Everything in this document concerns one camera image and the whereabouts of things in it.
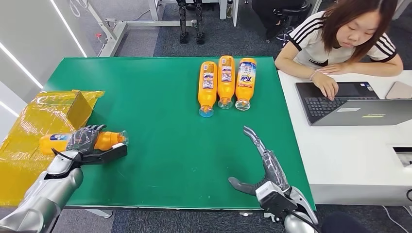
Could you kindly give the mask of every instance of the bottle label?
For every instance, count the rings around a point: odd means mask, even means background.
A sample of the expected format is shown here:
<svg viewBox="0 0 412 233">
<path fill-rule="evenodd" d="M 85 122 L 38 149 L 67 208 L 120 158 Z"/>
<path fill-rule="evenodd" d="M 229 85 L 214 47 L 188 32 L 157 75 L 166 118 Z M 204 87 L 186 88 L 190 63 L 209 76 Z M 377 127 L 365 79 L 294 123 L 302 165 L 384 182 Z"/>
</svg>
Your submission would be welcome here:
<svg viewBox="0 0 412 233">
<path fill-rule="evenodd" d="M 52 134 L 50 136 L 50 140 L 69 140 L 70 134 Z"/>
<path fill-rule="evenodd" d="M 222 67 L 222 82 L 232 81 L 232 67 Z"/>
<path fill-rule="evenodd" d="M 213 73 L 203 73 L 203 89 L 213 89 Z"/>
<path fill-rule="evenodd" d="M 240 79 L 238 86 L 252 88 L 252 83 L 256 75 L 256 64 L 252 62 L 242 62 L 239 68 Z"/>
</svg>

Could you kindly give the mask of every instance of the woman's hand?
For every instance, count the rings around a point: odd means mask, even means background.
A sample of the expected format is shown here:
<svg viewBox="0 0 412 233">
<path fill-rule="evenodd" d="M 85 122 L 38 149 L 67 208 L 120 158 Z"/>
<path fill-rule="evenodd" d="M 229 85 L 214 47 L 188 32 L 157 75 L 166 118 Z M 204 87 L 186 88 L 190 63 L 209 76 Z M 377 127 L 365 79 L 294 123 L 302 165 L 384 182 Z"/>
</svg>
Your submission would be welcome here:
<svg viewBox="0 0 412 233">
<path fill-rule="evenodd" d="M 328 97 L 331 101 L 338 93 L 339 87 L 336 81 L 320 72 L 317 72 L 312 78 L 313 83 L 317 86 L 325 97 Z"/>
<path fill-rule="evenodd" d="M 333 65 L 328 65 L 318 70 L 324 74 L 346 74 L 352 73 L 352 65 L 350 63 L 337 63 Z"/>
</svg>

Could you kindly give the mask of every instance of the green table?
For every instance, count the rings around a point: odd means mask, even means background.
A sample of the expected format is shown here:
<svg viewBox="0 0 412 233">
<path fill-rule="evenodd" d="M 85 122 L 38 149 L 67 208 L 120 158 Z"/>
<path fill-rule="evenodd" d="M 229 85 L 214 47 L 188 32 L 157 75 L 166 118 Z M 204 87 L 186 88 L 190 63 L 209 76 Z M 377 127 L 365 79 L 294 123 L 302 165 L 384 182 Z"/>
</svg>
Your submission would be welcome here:
<svg viewBox="0 0 412 233">
<path fill-rule="evenodd" d="M 256 57 L 251 108 L 199 116 L 200 65 L 217 57 L 65 58 L 45 90 L 104 90 L 88 124 L 127 130 L 128 155 L 105 165 L 83 166 L 84 181 L 68 205 L 177 209 L 259 209 L 256 197 L 236 191 L 234 176 L 263 177 L 255 130 L 274 150 L 288 181 L 314 208 L 288 108 L 272 57 Z"/>
</svg>

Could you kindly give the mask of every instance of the sticker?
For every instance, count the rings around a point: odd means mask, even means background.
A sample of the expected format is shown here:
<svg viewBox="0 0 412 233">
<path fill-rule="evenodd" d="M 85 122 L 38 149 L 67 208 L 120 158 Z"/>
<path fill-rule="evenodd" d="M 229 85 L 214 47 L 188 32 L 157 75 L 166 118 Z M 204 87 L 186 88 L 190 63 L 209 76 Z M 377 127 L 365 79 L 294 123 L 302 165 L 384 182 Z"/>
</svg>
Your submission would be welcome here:
<svg viewBox="0 0 412 233">
<path fill-rule="evenodd" d="M 232 67 L 222 67 L 222 82 L 232 81 Z"/>
<path fill-rule="evenodd" d="M 340 108 L 338 110 L 338 112 L 356 112 L 357 110 L 359 110 L 361 108 Z"/>
<path fill-rule="evenodd" d="M 238 86 L 252 88 L 256 75 L 256 64 L 252 62 L 242 62 L 239 68 L 240 78 Z"/>
<path fill-rule="evenodd" d="M 362 118 L 382 118 L 385 115 L 386 114 L 368 114 L 368 115 L 362 116 Z"/>
<path fill-rule="evenodd" d="M 52 134 L 50 140 L 69 140 L 70 134 Z"/>
<path fill-rule="evenodd" d="M 203 74 L 203 89 L 213 89 L 213 73 Z"/>
</svg>

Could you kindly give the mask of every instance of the brown hair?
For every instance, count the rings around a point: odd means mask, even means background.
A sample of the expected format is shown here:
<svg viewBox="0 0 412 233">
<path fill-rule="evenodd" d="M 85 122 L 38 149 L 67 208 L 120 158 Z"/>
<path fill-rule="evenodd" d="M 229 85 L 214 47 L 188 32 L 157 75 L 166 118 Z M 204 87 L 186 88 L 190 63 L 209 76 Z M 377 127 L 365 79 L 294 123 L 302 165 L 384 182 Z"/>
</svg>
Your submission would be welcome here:
<svg viewBox="0 0 412 233">
<path fill-rule="evenodd" d="M 360 15 L 379 10 L 380 23 L 376 32 L 368 41 L 356 46 L 355 52 L 348 60 L 348 62 L 358 62 L 388 29 L 396 5 L 397 0 L 339 0 L 338 3 L 329 7 L 324 14 L 326 18 L 323 23 L 322 40 L 325 44 L 325 51 L 330 52 L 332 50 L 339 28 Z"/>
</svg>

